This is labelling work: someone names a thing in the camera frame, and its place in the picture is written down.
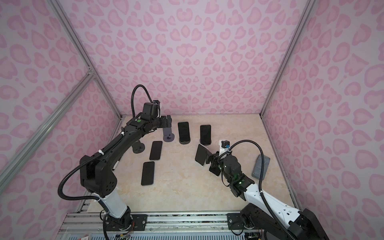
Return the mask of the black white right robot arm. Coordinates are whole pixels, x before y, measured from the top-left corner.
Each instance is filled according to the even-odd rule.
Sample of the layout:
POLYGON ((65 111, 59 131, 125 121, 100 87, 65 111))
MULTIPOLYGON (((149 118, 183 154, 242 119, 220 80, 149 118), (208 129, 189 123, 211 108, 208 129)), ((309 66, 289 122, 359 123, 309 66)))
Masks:
POLYGON ((220 156, 210 152, 196 155, 195 160, 210 165, 210 172, 229 183, 235 197, 248 204, 240 211, 245 228, 262 228, 280 240, 327 240, 329 237, 320 221, 308 209, 300 211, 269 195, 241 169, 232 154, 220 156))

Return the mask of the purple-grey round stand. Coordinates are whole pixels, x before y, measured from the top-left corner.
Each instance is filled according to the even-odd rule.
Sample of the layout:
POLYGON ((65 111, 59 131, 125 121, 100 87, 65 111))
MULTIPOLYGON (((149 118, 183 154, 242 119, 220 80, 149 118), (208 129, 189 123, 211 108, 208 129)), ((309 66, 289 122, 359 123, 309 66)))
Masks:
POLYGON ((172 128, 163 128, 163 141, 170 143, 175 139, 175 135, 172 132, 172 128))

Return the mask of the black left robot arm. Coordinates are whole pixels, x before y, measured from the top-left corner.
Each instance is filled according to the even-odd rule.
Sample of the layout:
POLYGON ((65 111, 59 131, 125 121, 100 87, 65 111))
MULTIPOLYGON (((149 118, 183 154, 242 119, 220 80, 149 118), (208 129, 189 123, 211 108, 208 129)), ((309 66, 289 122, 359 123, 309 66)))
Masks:
POLYGON ((128 212, 128 206, 117 193, 118 180, 113 172, 116 163, 124 153, 145 135, 161 128, 170 128, 170 115, 151 120, 133 118, 122 128, 120 134, 106 147, 90 156, 83 156, 80 164, 81 185, 96 197, 96 201, 115 219, 121 219, 128 212))

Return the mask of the black round stand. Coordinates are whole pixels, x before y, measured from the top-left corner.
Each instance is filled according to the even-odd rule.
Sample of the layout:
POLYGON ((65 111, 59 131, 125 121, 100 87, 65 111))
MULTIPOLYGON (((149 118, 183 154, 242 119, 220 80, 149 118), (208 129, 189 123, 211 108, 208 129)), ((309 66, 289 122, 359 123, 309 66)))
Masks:
POLYGON ((141 141, 136 141, 132 144, 132 151, 134 154, 140 154, 145 150, 145 144, 141 143, 141 141))

